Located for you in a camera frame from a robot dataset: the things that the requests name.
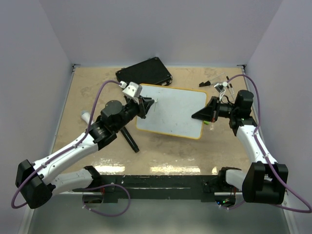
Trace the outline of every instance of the gray wall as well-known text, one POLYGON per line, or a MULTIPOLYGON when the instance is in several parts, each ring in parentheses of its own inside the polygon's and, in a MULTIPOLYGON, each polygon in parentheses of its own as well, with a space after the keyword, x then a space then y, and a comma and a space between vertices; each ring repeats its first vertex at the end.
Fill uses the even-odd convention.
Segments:
POLYGON ((250 59, 282 0, 40 0, 72 62, 237 65, 250 59))
MULTIPOLYGON (((289 168, 288 184, 312 203, 312 2, 284 0, 247 65, 260 91, 262 131, 289 168)), ((305 208, 293 195, 292 207, 305 208)), ((300 233, 312 216, 295 213, 300 233)))
POLYGON ((38 0, 0 2, 0 233, 17 233, 17 165, 48 154, 70 62, 38 0))

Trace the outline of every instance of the whiteboard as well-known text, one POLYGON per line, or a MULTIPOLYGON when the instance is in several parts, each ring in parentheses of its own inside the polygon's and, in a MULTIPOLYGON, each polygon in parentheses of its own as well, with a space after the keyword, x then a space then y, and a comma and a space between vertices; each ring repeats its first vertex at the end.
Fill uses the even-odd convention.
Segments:
POLYGON ((142 84, 141 96, 157 103, 151 106, 146 119, 136 119, 139 130, 200 139, 203 122, 193 119, 192 114, 205 107, 205 92, 142 84))

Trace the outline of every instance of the purple cable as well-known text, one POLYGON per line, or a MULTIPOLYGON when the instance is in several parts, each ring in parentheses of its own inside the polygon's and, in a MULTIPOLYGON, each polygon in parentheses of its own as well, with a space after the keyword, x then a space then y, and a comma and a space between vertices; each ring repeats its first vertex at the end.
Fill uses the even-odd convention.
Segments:
POLYGON ((256 131, 259 129, 260 127, 260 123, 261 123, 261 115, 260 115, 260 98, 259 98, 259 93, 258 93, 258 89, 255 85, 255 82, 247 75, 245 74, 239 74, 239 75, 236 75, 236 76, 233 76, 232 78, 230 78, 227 82, 229 83, 231 80, 233 80, 234 78, 236 77, 246 77, 248 80, 251 81, 251 83, 253 84, 254 86, 254 89, 255 89, 255 93, 256 93, 256 96, 257 96, 257 100, 258 100, 258 126, 255 128, 254 132, 253 132, 253 135, 254 135, 254 139, 258 145, 258 147, 260 148, 260 151, 262 152, 262 154, 265 156, 265 160, 266 162, 268 163, 270 169, 272 170, 274 176, 277 178, 277 180, 288 190, 290 191, 293 195, 295 195, 301 202, 303 202, 309 209, 308 210, 299 210, 299 209, 294 209, 294 208, 288 208, 288 207, 283 207, 281 205, 275 205, 281 209, 284 209, 284 210, 288 210, 288 211, 293 211, 293 212, 299 212, 299 213, 312 213, 312 207, 311 205, 308 203, 308 201, 306 201, 303 197, 301 197, 296 191, 294 191, 292 188, 290 188, 282 179, 281 177, 279 177, 279 175, 277 174, 276 170, 274 169, 273 165, 271 164, 269 158, 266 156, 266 153, 265 153, 265 150, 263 149, 263 147, 261 146, 260 142, 259 142, 259 139, 257 137, 257 135, 255 134, 256 131))
MULTIPOLYGON (((97 92, 97 96, 96 96, 96 98, 95 98, 95 100, 94 100, 94 103, 93 103, 93 106, 92 106, 92 111, 91 111, 91 113, 90 113, 90 119, 89 119, 89 123, 88 123, 87 130, 86 130, 86 132, 85 132, 85 135, 83 136, 83 138, 82 138, 80 141, 78 141, 78 142, 76 143, 76 145, 81 144, 81 143, 86 139, 86 137, 88 136, 88 132, 89 132, 89 130, 90 130, 90 126, 91 126, 91 122, 92 122, 92 119, 93 119, 93 115, 94 115, 94 112, 95 112, 95 109, 96 109, 96 106, 97 106, 98 98, 99 98, 99 96, 100 96, 100 94, 101 94, 101 92, 102 92, 104 86, 105 86, 107 83, 115 83, 115 84, 120 85, 119 82, 114 81, 114 80, 107 80, 107 81, 105 81, 104 83, 102 83, 100 89, 99 89, 98 92, 97 92)), ((50 158, 49 160, 47 160, 47 161, 45 162, 45 165, 49 164, 51 161, 53 161, 54 159, 56 159, 56 158, 58 158, 59 156, 63 155, 64 153, 66 153, 66 152, 72 150, 73 148, 74 148, 73 146, 70 146, 70 147, 68 147, 67 149, 65 149, 65 150, 63 150, 63 151, 61 151, 61 152, 59 152, 59 153, 56 154, 56 155, 54 155, 52 158, 50 158)), ((18 194, 20 193, 20 191, 22 190, 22 188, 25 186, 25 184, 30 180, 30 178, 32 178, 32 177, 33 177, 36 173, 38 173, 42 168, 43 168, 43 165, 39 166, 35 171, 33 171, 33 172, 24 180, 24 182, 23 182, 22 184, 20 184, 20 186, 18 187, 18 189, 17 189, 16 192, 14 193, 13 198, 12 198, 12 201, 11 201, 11 207, 12 207, 13 209, 21 208, 21 207, 23 207, 23 206, 25 206, 25 205, 27 204, 27 202, 25 202, 25 203, 23 203, 23 204, 21 204, 21 205, 16 206, 16 205, 15 205, 16 197, 18 196, 18 194)))
POLYGON ((121 185, 119 185, 119 184, 105 184, 105 185, 102 185, 102 186, 98 186, 98 187, 95 187, 95 188, 88 188, 88 189, 84 189, 84 190, 89 191, 89 190, 95 190, 95 189, 105 188, 105 187, 109 187, 109 186, 117 186, 117 187, 120 187, 121 189, 123 189, 123 190, 126 192, 126 194, 127 194, 127 196, 128 196, 128 205, 127 205, 127 207, 126 207, 122 212, 117 213, 117 214, 106 214, 106 213, 102 213, 102 212, 100 212, 100 211, 96 211, 96 210, 93 210, 93 209, 87 207, 87 205, 84 203, 84 200, 82 199, 83 208, 86 208, 86 209, 88 209, 89 211, 92 211, 92 212, 94 212, 94 213, 96 213, 96 214, 98 214, 98 215, 102 215, 102 216, 106 216, 106 217, 116 217, 116 216, 120 216, 120 215, 122 215, 123 213, 125 213, 125 212, 129 209, 129 207, 130 207, 131 198, 130 198, 129 192, 128 192, 124 187, 122 187, 121 185))

